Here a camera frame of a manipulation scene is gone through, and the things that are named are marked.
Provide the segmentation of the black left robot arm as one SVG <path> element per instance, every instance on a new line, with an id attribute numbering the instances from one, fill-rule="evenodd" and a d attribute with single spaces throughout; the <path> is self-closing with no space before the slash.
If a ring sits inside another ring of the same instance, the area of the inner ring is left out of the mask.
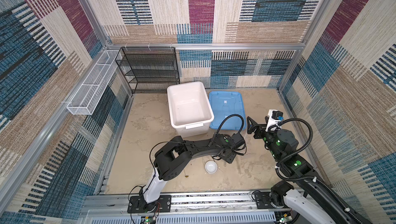
<path id="1" fill-rule="evenodd" d="M 233 135 L 221 134 L 222 126 L 232 117 L 241 120 L 238 132 Z M 236 156 L 244 156 L 243 150 L 246 149 L 246 142 L 241 135 L 244 123 L 241 115 L 232 114 L 222 121 L 210 139 L 188 141 L 181 136 L 176 136 L 164 142 L 164 146 L 155 153 L 155 159 L 149 158 L 153 173 L 148 183 L 141 187 L 136 202 L 144 204 L 157 202 L 166 183 L 176 178 L 191 160 L 211 156 L 215 160 L 223 160 L 231 164 Z"/>

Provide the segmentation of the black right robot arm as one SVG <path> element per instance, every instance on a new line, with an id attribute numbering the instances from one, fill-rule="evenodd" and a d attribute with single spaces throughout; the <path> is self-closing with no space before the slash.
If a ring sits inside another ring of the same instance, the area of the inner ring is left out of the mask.
<path id="1" fill-rule="evenodd" d="M 248 117 L 247 132 L 265 142 L 265 147 L 276 161 L 275 172 L 281 179 L 271 189 L 272 203 L 297 211 L 312 224 L 368 224 L 370 221 L 346 203 L 330 188 L 313 166 L 300 153 L 311 144 L 311 125 L 301 118 L 284 119 L 282 112 L 272 110 L 266 124 L 258 124 Z M 308 139 L 298 148 L 299 142 L 282 125 L 300 122 L 308 128 Z"/>

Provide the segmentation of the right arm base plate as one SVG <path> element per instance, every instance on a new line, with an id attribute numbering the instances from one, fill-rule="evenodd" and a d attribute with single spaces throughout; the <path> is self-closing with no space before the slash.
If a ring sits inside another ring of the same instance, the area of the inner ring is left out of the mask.
<path id="1" fill-rule="evenodd" d="M 251 196 L 259 210 L 283 209 L 287 207 L 284 203 L 283 196 L 276 192 L 253 191 Z"/>

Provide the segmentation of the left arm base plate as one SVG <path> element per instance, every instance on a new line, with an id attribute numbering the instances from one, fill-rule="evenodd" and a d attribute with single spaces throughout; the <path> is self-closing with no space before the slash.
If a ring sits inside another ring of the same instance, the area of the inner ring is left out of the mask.
<path id="1" fill-rule="evenodd" d="M 143 196 L 131 196 L 127 208 L 129 214 L 168 213 L 172 203 L 171 195 L 160 195 L 158 200 L 147 203 Z"/>

